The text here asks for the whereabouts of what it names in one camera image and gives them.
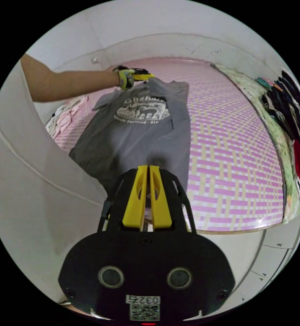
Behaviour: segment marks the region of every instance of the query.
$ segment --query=number label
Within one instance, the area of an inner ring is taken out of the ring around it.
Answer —
[[[159,296],[139,296],[139,295],[126,295],[126,303],[138,305],[159,305]]]

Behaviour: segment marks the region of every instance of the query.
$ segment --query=wrist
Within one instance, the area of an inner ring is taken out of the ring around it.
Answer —
[[[119,87],[119,85],[120,85],[119,72],[118,71],[113,71],[112,75],[113,75],[113,79],[115,80],[115,82],[114,82],[115,86]]]

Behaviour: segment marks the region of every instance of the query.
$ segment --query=pink woven mat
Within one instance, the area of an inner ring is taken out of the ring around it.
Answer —
[[[235,232],[281,223],[283,181],[272,141],[255,109],[222,73],[203,61],[151,58],[126,63],[146,68],[165,82],[190,84],[191,157],[188,197],[196,228]],[[89,101],[55,142],[69,152],[94,116]]]

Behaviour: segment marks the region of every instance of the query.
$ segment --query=pink clothing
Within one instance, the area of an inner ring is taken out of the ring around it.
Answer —
[[[76,112],[88,101],[89,97],[85,95],[80,101],[78,101],[69,110],[64,111],[56,121],[56,130],[53,138],[55,139],[60,132],[63,132],[72,122],[72,117]]]
[[[262,78],[263,80],[265,80],[270,86],[273,86],[275,83],[270,81],[269,79],[267,78]]]

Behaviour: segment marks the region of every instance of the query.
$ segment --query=clothes pile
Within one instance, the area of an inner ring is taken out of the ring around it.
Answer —
[[[274,82],[262,77],[256,81],[267,89],[261,98],[267,112],[289,137],[293,177],[300,198],[300,88],[286,70]]]
[[[61,105],[46,124],[49,135],[55,139],[72,122],[72,117],[89,100],[87,95],[73,98],[68,103]]]

